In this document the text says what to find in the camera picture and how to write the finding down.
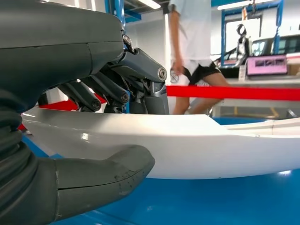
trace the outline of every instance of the metal screw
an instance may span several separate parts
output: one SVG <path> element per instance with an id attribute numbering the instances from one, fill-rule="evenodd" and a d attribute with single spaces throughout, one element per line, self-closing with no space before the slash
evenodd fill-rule
<path id="1" fill-rule="evenodd" d="M 162 81 L 164 81 L 167 78 L 167 71 L 165 70 L 165 68 L 159 68 L 158 74 L 158 77 Z"/>
<path id="2" fill-rule="evenodd" d="M 99 100 L 93 100 L 92 106 L 96 110 L 99 110 L 101 108 L 101 103 Z"/>
<path id="3" fill-rule="evenodd" d="M 129 96 L 128 96 L 128 94 L 127 94 L 127 93 L 124 93 L 124 94 L 121 96 L 121 99 L 122 99 L 122 101 L 124 101 L 124 102 L 127 102 L 128 99 L 129 99 Z"/>
<path id="4" fill-rule="evenodd" d="M 127 42 L 127 43 L 128 43 L 128 44 L 130 44 L 131 43 L 131 40 L 130 40 L 130 38 L 129 38 L 127 35 L 123 35 L 123 39 L 125 41 L 125 42 Z"/>

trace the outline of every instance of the display screen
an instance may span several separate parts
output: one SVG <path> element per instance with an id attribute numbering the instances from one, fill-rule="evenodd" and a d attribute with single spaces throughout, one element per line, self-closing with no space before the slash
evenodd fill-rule
<path id="1" fill-rule="evenodd" d="M 247 75 L 283 75 L 287 72 L 286 55 L 249 57 L 247 61 Z"/>

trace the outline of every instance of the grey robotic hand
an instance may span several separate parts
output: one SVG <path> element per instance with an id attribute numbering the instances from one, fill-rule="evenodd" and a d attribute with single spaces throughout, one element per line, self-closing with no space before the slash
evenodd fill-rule
<path id="1" fill-rule="evenodd" d="M 0 15 L 0 224 L 45 225 L 93 210 L 131 193 L 154 166 L 142 146 L 103 161 L 38 158 L 17 130 L 21 113 L 53 87 L 83 111 L 98 109 L 86 85 L 74 82 L 126 58 L 118 18 L 38 0 L 0 0 Z"/>
<path id="2" fill-rule="evenodd" d="M 83 107 L 89 112 L 99 110 L 93 107 L 99 106 L 95 104 L 96 98 L 84 88 L 87 85 L 107 101 L 105 113 L 122 113 L 129 102 L 130 113 L 169 114 L 165 68 L 141 49 L 133 49 L 130 37 L 122 36 L 126 48 L 121 57 L 80 83 L 63 84 L 59 88 L 78 104 L 78 110 Z"/>

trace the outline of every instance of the black shorts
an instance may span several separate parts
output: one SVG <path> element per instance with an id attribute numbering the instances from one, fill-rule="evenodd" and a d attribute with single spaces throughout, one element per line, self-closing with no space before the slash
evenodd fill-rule
<path id="1" fill-rule="evenodd" d="M 188 86 L 197 85 L 206 76 L 221 73 L 220 70 L 211 60 L 185 60 L 183 66 L 185 69 L 183 75 L 189 80 Z M 176 78 L 171 76 L 171 83 L 176 85 Z"/>

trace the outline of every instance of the white t-shirt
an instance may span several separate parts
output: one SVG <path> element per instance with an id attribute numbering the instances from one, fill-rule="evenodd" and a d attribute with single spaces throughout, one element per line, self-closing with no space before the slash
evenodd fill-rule
<path id="1" fill-rule="evenodd" d="M 210 59 L 210 0 L 170 0 L 170 11 L 172 5 L 180 14 L 179 41 L 182 59 Z M 172 58 L 174 59 L 173 45 Z"/>

